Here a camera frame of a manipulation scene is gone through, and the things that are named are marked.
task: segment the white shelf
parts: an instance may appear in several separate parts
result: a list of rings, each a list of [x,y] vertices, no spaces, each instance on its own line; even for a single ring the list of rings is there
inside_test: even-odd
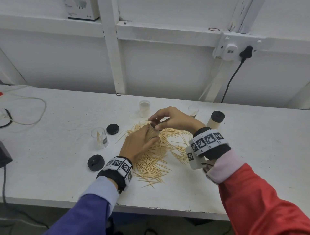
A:
[[[104,38],[101,19],[92,22],[66,18],[36,18],[0,14],[0,29]]]

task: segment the box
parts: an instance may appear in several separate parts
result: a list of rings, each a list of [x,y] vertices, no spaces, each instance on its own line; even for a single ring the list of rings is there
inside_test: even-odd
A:
[[[68,18],[95,21],[100,17],[97,0],[64,0]]]

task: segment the white table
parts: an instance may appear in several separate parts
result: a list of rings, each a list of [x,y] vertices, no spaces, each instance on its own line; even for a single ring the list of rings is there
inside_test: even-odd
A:
[[[11,89],[0,86],[0,91]],[[47,102],[42,120],[34,126],[13,123],[0,130],[0,140],[11,154],[7,165],[6,196],[9,203],[71,208],[79,195],[96,178],[87,160],[101,154],[105,162],[118,155],[123,140],[108,136],[109,146],[94,150],[90,132],[111,123],[120,132],[145,118],[138,117],[139,101],[151,102],[151,113],[169,105],[186,112],[189,105],[199,107],[197,119],[207,123],[214,110],[225,113],[221,133],[280,198],[298,205],[310,216],[310,112],[235,104],[217,104],[139,96],[79,91],[23,88],[19,95],[39,97]],[[20,122],[35,121],[43,110],[40,100],[0,97],[0,108],[11,111]],[[166,157],[172,171],[165,184],[144,187],[134,177],[130,188],[120,195],[115,211],[228,219],[218,187],[201,170],[191,170],[171,154]],[[3,169],[0,169],[2,187]]]

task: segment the red sleeve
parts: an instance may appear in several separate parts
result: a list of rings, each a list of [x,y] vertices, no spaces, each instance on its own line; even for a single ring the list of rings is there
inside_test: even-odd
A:
[[[310,219],[293,203],[278,198],[248,164],[220,183],[219,193],[237,235],[310,234]]]

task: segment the power outlet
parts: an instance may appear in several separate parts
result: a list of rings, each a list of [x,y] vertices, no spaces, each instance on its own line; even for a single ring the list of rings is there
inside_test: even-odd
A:
[[[239,54],[247,46],[253,47],[253,56],[255,56],[257,51],[267,47],[266,43],[266,37],[226,31],[222,32],[219,43],[212,55],[216,59],[240,61]]]

